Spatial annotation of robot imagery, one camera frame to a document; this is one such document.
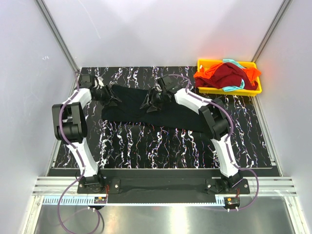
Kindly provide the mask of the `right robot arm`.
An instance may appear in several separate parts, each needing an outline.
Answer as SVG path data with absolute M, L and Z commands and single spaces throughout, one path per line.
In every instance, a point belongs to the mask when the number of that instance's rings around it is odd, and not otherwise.
M 243 176 L 234 158 L 231 146 L 231 135 L 234 131 L 231 116 L 223 107 L 220 99 L 203 98 L 188 87 L 183 88 L 174 79 L 174 74 L 164 75 L 156 79 L 157 87 L 149 88 L 140 109 L 147 112 L 159 111 L 166 102 L 175 101 L 195 112 L 212 141 L 216 150 L 221 179 L 217 181 L 215 193 L 238 193 Z

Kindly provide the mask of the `black t shirt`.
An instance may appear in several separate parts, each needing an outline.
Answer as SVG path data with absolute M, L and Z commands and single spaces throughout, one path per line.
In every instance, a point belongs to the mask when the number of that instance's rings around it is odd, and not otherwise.
M 175 102 L 165 103 L 161 110 L 148 113 L 140 109 L 148 91 L 113 85 L 114 94 L 121 100 L 117 106 L 102 109 L 101 118 L 114 122 L 146 123 L 157 127 L 178 128 L 205 132 L 200 117 L 194 111 Z

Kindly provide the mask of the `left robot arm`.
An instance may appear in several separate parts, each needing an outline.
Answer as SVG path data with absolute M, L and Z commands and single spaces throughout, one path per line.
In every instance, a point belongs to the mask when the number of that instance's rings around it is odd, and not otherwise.
M 72 95 L 61 104 L 52 106 L 54 134 L 73 154 L 79 169 L 78 193 L 107 193 L 105 181 L 94 160 L 87 142 L 88 127 L 83 108 L 91 101 L 98 101 L 103 107 L 117 106 L 121 100 L 112 89 L 103 83 L 102 77 L 80 75 Z

